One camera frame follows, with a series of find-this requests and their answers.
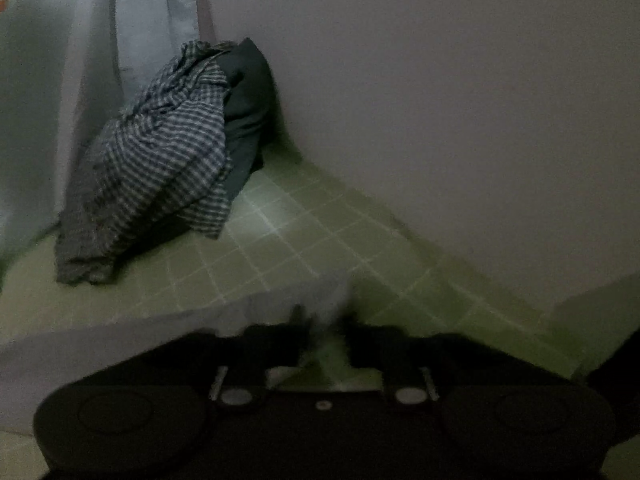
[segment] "curtain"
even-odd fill
[[[197,37],[196,0],[4,0],[0,268],[55,224],[106,120]]]

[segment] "tiled floor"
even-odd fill
[[[554,336],[540,314],[465,262],[417,240],[388,210],[287,152],[265,154],[235,200],[219,240],[187,234],[128,265],[117,284],[59,285],[54,235],[7,273],[0,340],[208,306],[308,280],[338,268],[354,275],[354,303],[372,324],[413,335],[459,330],[562,375],[582,347]],[[339,341],[289,386],[375,387],[376,373],[349,368]],[[0,479],[37,478],[33,440],[0,433]]]

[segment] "checkered cloth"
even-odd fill
[[[229,213],[222,182],[230,44],[190,41],[85,150],[66,193],[57,279],[108,282],[114,263],[152,225],[177,214],[217,237]]]

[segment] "wall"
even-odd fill
[[[311,160],[535,306],[640,270],[640,0],[209,0]]]

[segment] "black mechanical device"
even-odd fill
[[[308,346],[297,323],[192,333],[69,384],[34,418],[47,477],[601,478],[616,426],[593,389],[461,335],[353,320],[343,335],[382,393],[269,391],[268,369]]]

